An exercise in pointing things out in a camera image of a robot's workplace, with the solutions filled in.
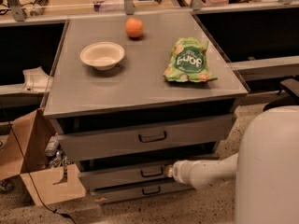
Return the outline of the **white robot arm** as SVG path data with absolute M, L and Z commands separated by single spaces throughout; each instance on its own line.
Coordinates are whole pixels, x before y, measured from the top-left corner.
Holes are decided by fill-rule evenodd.
M 269 109 L 221 161 L 176 161 L 165 175 L 194 189 L 235 180 L 235 224 L 299 224 L 299 106 Z

